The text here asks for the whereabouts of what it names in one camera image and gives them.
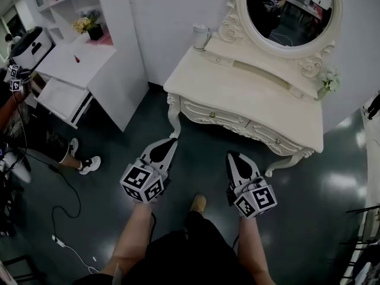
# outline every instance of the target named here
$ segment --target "black shorts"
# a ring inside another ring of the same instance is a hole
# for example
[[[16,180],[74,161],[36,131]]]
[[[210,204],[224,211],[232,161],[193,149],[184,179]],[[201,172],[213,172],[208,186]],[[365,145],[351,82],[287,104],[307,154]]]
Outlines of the black shorts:
[[[66,138],[55,133],[46,121],[30,115],[29,123],[25,126],[27,148],[41,152],[60,163],[64,160],[69,150],[69,142]],[[22,133],[17,138],[17,145],[25,147],[25,138]]]

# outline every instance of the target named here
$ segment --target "white desk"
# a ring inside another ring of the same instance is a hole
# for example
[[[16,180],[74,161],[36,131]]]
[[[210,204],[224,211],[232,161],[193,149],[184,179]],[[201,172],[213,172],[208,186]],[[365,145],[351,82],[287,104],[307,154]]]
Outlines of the white desk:
[[[314,16],[319,21],[322,19],[321,16],[319,16],[317,11],[315,11],[311,7],[308,7],[306,4],[304,4],[302,2],[299,2],[297,0],[286,0],[286,2],[294,5],[296,8],[299,8],[301,11],[307,12],[308,14]]]
[[[57,45],[42,60],[36,71],[47,84],[36,100],[77,129],[81,115],[95,98],[123,131],[147,84],[140,81],[144,77],[126,72],[127,58],[122,51],[111,45],[89,44],[88,40],[84,34],[69,45]]]
[[[113,46],[91,45],[86,42],[57,45],[42,60],[36,71],[85,90],[98,70],[115,52]]]
[[[295,165],[302,157],[323,150],[320,102],[305,102],[271,81],[262,71],[221,66],[190,48],[164,85],[169,121],[178,137],[182,112],[200,124],[221,125],[239,135],[265,143],[279,156],[274,169]]]

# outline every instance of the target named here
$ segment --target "carved table leg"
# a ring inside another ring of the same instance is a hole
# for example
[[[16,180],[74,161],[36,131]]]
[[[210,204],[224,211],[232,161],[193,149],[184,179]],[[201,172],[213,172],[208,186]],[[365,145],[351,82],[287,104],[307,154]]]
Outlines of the carved table leg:
[[[179,122],[178,114],[181,111],[181,102],[179,96],[176,94],[169,93],[167,95],[167,103],[169,104],[169,111],[167,117],[169,122],[174,128],[174,132],[171,133],[171,138],[178,138],[181,133],[181,123]]]
[[[265,172],[265,176],[270,178],[272,177],[272,173],[274,170],[292,167],[296,163],[298,163],[303,157],[308,158],[313,153],[314,150],[306,148],[284,160],[277,161],[269,166],[269,168]]]

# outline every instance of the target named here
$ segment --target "mirror frame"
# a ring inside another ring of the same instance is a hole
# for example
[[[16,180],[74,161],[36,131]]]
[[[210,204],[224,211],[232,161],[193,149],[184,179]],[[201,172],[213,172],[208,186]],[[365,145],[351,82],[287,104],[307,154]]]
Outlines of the mirror frame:
[[[340,29],[340,23],[343,13],[342,0],[332,0],[333,9],[325,30],[317,38],[307,44],[294,47],[279,47],[267,41],[258,30],[254,27],[251,18],[248,14],[247,1],[236,0],[237,14],[240,18],[240,23],[244,28],[248,37],[261,49],[266,52],[283,58],[304,58],[323,51],[337,37]]]

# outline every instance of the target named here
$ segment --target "open drawer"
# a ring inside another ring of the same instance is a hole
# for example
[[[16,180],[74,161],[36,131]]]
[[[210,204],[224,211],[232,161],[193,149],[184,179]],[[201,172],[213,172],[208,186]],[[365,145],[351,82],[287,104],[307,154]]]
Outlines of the open drawer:
[[[36,100],[54,115],[77,129],[77,122],[92,98],[93,96],[88,90],[51,78]]]

